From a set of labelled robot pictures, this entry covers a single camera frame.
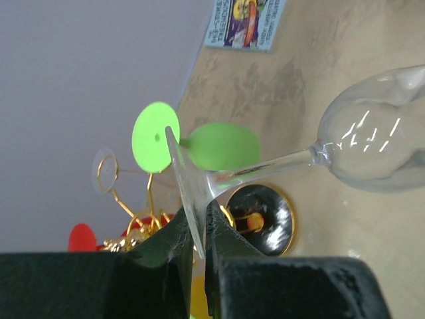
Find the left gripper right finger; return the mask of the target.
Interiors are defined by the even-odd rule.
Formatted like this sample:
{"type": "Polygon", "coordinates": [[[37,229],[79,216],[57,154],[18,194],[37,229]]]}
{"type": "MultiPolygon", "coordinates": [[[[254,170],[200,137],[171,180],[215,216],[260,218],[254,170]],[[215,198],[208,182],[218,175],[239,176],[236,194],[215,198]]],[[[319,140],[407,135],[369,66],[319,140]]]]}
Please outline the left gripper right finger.
{"type": "Polygon", "coordinates": [[[375,275],[351,257],[266,257],[207,206],[205,294],[213,318],[390,318],[375,275]]]}

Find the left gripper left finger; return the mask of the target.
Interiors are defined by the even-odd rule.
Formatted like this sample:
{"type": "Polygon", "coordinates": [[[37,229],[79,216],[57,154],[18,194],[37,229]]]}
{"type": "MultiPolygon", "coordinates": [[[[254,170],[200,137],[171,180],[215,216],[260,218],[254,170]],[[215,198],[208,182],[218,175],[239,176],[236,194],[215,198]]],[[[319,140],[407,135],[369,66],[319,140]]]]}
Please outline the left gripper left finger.
{"type": "Polygon", "coordinates": [[[188,318],[193,241],[180,210],[127,253],[1,255],[2,318],[188,318]]]}

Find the orange wine glass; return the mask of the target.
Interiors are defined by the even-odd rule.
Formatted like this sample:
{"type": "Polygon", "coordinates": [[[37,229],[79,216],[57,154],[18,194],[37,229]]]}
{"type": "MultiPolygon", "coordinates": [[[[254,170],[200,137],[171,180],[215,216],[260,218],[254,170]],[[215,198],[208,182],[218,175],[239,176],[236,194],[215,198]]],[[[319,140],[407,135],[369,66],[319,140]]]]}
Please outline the orange wine glass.
{"type": "Polygon", "coordinates": [[[191,284],[191,318],[211,319],[205,294],[205,277],[193,277],[191,284]]]}

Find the red wine glass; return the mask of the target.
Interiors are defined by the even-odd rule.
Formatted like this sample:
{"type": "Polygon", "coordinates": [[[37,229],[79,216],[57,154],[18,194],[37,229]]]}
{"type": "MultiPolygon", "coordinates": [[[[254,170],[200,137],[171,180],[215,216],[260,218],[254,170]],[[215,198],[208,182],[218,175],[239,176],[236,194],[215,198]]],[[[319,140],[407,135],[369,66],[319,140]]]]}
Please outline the red wine glass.
{"type": "Polygon", "coordinates": [[[164,211],[160,211],[160,213],[158,219],[152,218],[151,215],[139,214],[141,219],[134,217],[118,238],[105,239],[103,243],[98,243],[89,225],[79,223],[70,232],[68,252],[130,251],[166,226],[175,216],[164,211]]]}

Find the clear wine glass front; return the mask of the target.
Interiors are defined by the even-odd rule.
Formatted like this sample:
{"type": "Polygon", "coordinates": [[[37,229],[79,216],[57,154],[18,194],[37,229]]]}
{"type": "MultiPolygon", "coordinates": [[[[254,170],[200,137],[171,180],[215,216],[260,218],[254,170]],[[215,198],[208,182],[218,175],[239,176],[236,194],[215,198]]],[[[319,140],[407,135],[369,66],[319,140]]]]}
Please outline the clear wine glass front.
{"type": "Polygon", "coordinates": [[[146,177],[146,173],[140,169],[122,169],[111,148],[100,149],[92,162],[91,176],[94,189],[100,194],[116,192],[114,184],[120,173],[146,177]]]}

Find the clear wine glass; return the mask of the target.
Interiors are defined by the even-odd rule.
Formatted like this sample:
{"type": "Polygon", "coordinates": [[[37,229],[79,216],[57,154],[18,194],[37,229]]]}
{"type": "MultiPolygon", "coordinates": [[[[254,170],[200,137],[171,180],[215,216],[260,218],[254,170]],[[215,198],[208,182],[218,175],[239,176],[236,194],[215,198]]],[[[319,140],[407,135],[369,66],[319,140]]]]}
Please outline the clear wine glass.
{"type": "Polygon", "coordinates": [[[146,173],[140,169],[122,169],[111,148],[100,149],[92,162],[91,176],[94,189],[100,194],[116,192],[114,184],[120,173],[146,177],[146,173]]]}
{"type": "Polygon", "coordinates": [[[363,191],[401,192],[424,185],[424,67],[368,77],[327,107],[310,147],[235,171],[197,168],[165,129],[183,209],[198,256],[206,257],[206,210],[233,187],[296,167],[322,165],[363,191]]]}

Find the green wine glass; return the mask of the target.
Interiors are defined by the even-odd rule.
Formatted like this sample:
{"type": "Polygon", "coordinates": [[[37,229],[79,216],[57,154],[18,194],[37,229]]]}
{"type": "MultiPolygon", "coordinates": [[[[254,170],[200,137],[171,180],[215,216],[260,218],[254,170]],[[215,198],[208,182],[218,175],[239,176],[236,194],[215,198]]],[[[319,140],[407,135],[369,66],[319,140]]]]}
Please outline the green wine glass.
{"type": "Polygon", "coordinates": [[[166,127],[172,129],[177,143],[201,169],[233,170],[254,165],[261,159],[260,139],[250,128],[212,122],[183,138],[176,111],[165,102],[154,102],[136,118],[131,135],[134,160],[147,173],[159,173],[171,165],[166,127]]]}

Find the clear wine glass back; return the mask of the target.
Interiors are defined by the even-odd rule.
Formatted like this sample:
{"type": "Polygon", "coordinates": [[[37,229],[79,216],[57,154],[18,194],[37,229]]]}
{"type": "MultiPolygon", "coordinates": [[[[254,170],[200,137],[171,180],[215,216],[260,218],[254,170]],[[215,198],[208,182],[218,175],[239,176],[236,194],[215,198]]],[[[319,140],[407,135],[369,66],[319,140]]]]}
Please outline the clear wine glass back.
{"type": "Polygon", "coordinates": [[[198,256],[206,257],[206,210],[233,187],[296,167],[322,165],[363,191],[401,192],[424,185],[424,67],[368,77],[327,107],[310,147],[235,171],[197,168],[165,129],[183,209],[198,256]]]}

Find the blue treehouse book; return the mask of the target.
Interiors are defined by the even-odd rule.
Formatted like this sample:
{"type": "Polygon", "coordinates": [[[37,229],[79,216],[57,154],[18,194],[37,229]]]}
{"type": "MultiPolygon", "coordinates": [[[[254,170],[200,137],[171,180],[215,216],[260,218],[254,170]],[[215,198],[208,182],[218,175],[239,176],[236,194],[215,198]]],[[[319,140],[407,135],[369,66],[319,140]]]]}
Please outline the blue treehouse book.
{"type": "Polygon", "coordinates": [[[285,5],[286,0],[216,0],[204,45],[268,52],[285,5]]]}

